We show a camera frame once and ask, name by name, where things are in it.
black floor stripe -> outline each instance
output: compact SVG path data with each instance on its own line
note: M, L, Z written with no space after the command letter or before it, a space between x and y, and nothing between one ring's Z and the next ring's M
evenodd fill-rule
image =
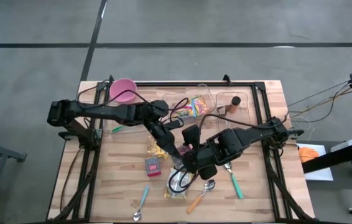
M97 14L95 29L93 30L93 34L92 34L91 40L90 40L88 54L86 55L85 63L83 64L82 75L80 78L81 81L86 81L88 78L91 59L93 58L93 52L95 51L95 45L97 42L97 38L99 36L101 22L103 21L104 10L106 9L106 5L107 5L107 0L101 0L99 12Z
M97 43L100 49L182 49L182 48L271 48L352 47L350 43Z
M0 48L85 48L89 43L0 44Z
M183 49L183 48L326 48L326 47L352 47L352 42L331 43L58 43L58 44L0 44L0 48L85 48L89 47L93 56L93 49Z

orange object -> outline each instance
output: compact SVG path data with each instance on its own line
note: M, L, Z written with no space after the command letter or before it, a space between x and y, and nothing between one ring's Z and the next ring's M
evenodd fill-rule
M301 147L299 149L299 157L302 163L315 159L318 156L320 156L318 152L314 149L310 149L309 147Z
M195 209L195 207L198 205L198 203L201 201L203 197L203 194L200 194L195 200L194 202L187 208L186 212L188 214L192 213Z

teal spoon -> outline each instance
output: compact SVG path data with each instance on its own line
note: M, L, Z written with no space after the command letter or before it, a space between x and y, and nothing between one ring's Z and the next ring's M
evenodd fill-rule
M234 185L234 188L236 189L238 198L239 199L243 199L244 195L243 195L241 189L239 188L239 185L238 185L238 182L236 180L236 177L234 176L233 172L231 171L231 163L230 162L226 163L225 164L225 168L231 175L231 180L233 181L233 185Z

wire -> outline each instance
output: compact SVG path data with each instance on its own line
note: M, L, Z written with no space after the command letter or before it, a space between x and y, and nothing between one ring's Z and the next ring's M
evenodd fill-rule
M186 98L183 98L182 101L186 101L186 103L178 108L171 108L171 109L168 109L168 108L161 108L160 106L156 106L156 105L153 105L152 103L148 102L144 97L142 97L140 94L136 93L135 91L132 91L132 90L124 90L122 91L120 94L116 95L114 98L108 100L108 101L105 101L103 103L99 103L97 105L93 105L93 106L81 106L82 108L84 109L90 109L90 108L96 108L96 107L100 107L100 106L105 106L107 105L108 103L114 101L116 98L120 97L122 94L126 93L126 92L130 92L130 93L133 93L135 94L137 97L139 97L142 101L144 101L145 103L148 103L150 104L151 106L155 107L155 108L158 108L160 110L165 110L165 111L175 111L175 110L180 110L182 108L184 108L187 104L188 104L188 101L189 99L186 97Z
M307 100L307 99L309 99L309 98L311 98L311 97L313 97L313 96L317 96L318 94L321 94L321 93L323 93L323 92L326 92L326 91L328 91L328 90L331 90L331 89L333 89L333 88L335 88L335 87L337 87L337 86L343 85L343 84L347 83L348 81L344 81L344 82L341 82L341 83L339 83L339 84L336 84L336 85L334 85L334 86L332 86L332 87L327 88L326 90L323 90L323 91L320 91L320 92L318 92L318 93L315 93L315 94L313 94L313 95L311 95L311 96L308 96L308 97L306 97L306 98L304 98L304 99L302 99L302 100L298 100L298 101L296 101L295 103L291 103L291 104L289 104L288 106L295 105L295 104L297 104L297 103L302 102L303 100Z
M305 118L303 118L303 117L297 116L297 117L294 117L294 119L295 119L295 118L300 118L300 119L302 119L302 120L304 120L304 121L307 121L307 120L306 120ZM298 123L296 122L296 120L292 120L292 119L291 119L291 122L292 122L292 124L295 123L296 126L298 126L300 129L303 129L303 130L310 130L310 129L312 128L312 124L311 124L311 123L308 123L308 128L303 128L303 127L301 127L301 125L299 125L299 122L298 122Z
M183 127L183 126L184 126L184 121L183 121L183 119L182 119L182 118L180 118L180 117L178 117L178 116L173 117L173 118L177 118L180 122L182 122L181 127ZM165 124L165 121L168 121L168 120L170 120L170 119L171 119L171 118L167 118L167 119L165 119L165 120L161 121L160 123L161 123L162 127L164 127L164 125L168 124L168 123L166 123L166 124Z
M83 107L83 106L81 105L81 101L79 100L79 98L81 97L82 93L86 93L86 92L89 91L89 90L92 90L92 89L94 89L94 88L97 88L100 84L103 84L103 83L105 83L106 81L109 81L109 80L108 80L108 79L107 79L107 80L103 80L102 82L97 83L96 86L91 87L91 88L87 88L87 89L85 89L85 90L79 92L78 95L76 96L76 102L78 103L78 105L79 105L80 107Z
M90 120L88 118L83 118L83 122L85 123L86 128L89 128Z
M189 183L187 183L187 184L184 185L184 186L181 186L182 180L183 180L183 178L185 177L185 175L186 175L186 173L187 173L187 171L186 171L186 172L183 174L182 178L179 180L179 183L178 183L178 185L179 185L181 188L183 188L183 189L182 189L182 190L174 190L174 189L172 188L172 185L171 185L172 179L175 178L175 176L176 176L182 169L184 169L184 166L182 166L180 169L177 169L176 172L175 172L174 174L172 174L172 175L169 177L169 180L168 180L168 186L169 186L170 191L172 191L173 193L176 193L176 194L180 194L180 193L183 193L184 191L186 191L186 190L193 184L193 182L195 181L195 179L197 179L197 177L198 177L198 173L196 172L196 173L194 174L193 178L189 181Z
M316 120L314 120L314 121L295 121L295 122L314 123L314 122L322 121L322 120L324 120L325 118L327 118L327 117L331 114L331 112L332 112L333 104L334 104L334 102L335 102L336 96L338 95L338 93L339 93L342 89L344 89L345 86L343 86L343 87L342 87L339 91L337 91L337 92L335 93L335 95L333 96L331 108L330 108L329 112L327 113L327 115L325 115L324 117L322 117L322 118L320 118L320 119L316 119Z
M297 111L292 111L293 113L298 113L298 114L293 115L291 118L295 118L295 117L297 117L297 116L299 116L299 115L301 115L301 114L303 114L303 113L306 113L306 112L308 112L308 111L310 111L310 110L312 110L312 109L314 109L314 108L316 108L316 107L318 107L318 106L324 105L325 103L329 103L331 100L336 99L336 98L338 98L339 96L343 96L343 95L345 95L345 94L352 93L352 91L347 92L349 89L350 89L350 88L344 90L344 91L343 91L341 94L339 94L339 95L336 95L336 96L334 95L334 96L331 96L331 97L329 97L329 98L327 98L327 99L325 99L325 100L322 100L322 101L320 101L319 103L317 103L316 105L307 108L306 110L299 111L299 112L297 112Z
M313 134L314 130L315 130L315 128L312 129L312 132L308 135L308 138L307 138L306 141L308 141L310 139L310 137L312 137L312 134Z
M64 198L64 193L65 193L65 186L67 186L67 182L68 182L68 179L70 178L71 171L72 171L72 169L73 169L73 167L74 167L76 158L78 157L78 154L79 154L79 152L81 151L81 149L82 149L82 147L79 148L79 150L78 150L78 152L76 153L74 159L72 160L70 169L68 170L67 177L65 178L65 182L64 182L64 186L63 186L63 190L62 190L62 195L61 195L61 197L60 197L60 213L61 213L62 210L63 210L63 198Z
M272 148L272 151L273 151L273 153L275 153L276 150L280 150L280 149L281 149L281 153L279 154L279 157L281 157L284 154L284 148L279 148L279 149L278 148ZM275 159L274 156L272 156L270 152L269 152L269 156L271 158Z
M180 100L176 105L175 105L175 108L177 108L179 106L179 104L181 104L182 102L184 101L184 99ZM170 122L172 122L172 114L174 113L175 110L172 110L170 112L170 115L169 115L169 118L170 118Z
M223 119L225 121L229 121L229 122L232 122L232 123L241 124L241 125L245 125L245 126L252 127L252 128L257 128L257 129L272 129L272 128L274 128L274 127L263 127L263 126L258 126L258 125L254 125L254 124L248 124L248 123L244 123L244 122L240 122L240 121L235 121L235 120L232 120L232 119L224 118L224 117L219 116L217 114L206 114L206 115L204 115L202 117L202 120L201 120L200 125L199 125L200 133L201 133L201 129L202 129L204 120L207 117L209 117L209 116L213 116L213 117L216 117L216 118L219 118L219 119ZM285 115L284 120L281 121L281 124L287 121L287 116L288 116L288 113Z

yellow snack bag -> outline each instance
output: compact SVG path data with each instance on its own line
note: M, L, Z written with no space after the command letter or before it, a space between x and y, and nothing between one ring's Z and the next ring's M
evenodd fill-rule
M148 157L168 158L168 153L161 149L152 136L147 138Z

